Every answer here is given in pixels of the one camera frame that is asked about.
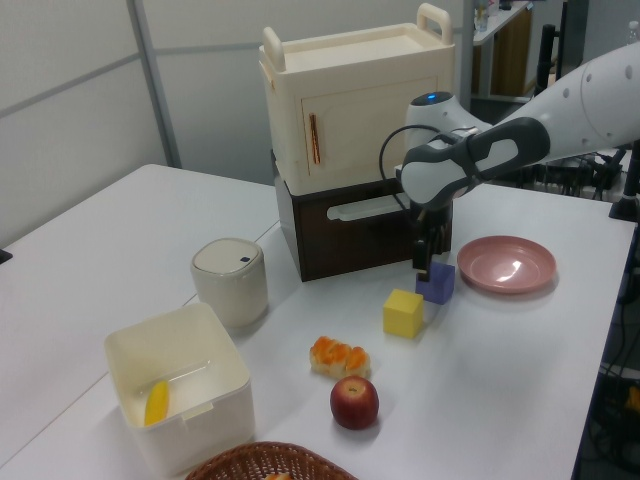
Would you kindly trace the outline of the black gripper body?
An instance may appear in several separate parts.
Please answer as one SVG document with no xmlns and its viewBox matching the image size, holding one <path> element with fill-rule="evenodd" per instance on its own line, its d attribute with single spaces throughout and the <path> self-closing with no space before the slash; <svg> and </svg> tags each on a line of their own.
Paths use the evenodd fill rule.
<svg viewBox="0 0 640 480">
<path fill-rule="evenodd" d="M 410 201 L 410 219 L 416 239 L 426 238 L 438 241 L 439 229 L 443 225 L 449 226 L 449 241 L 452 237 L 453 204 L 449 203 L 435 210 L 425 209 L 414 201 Z"/>
</svg>

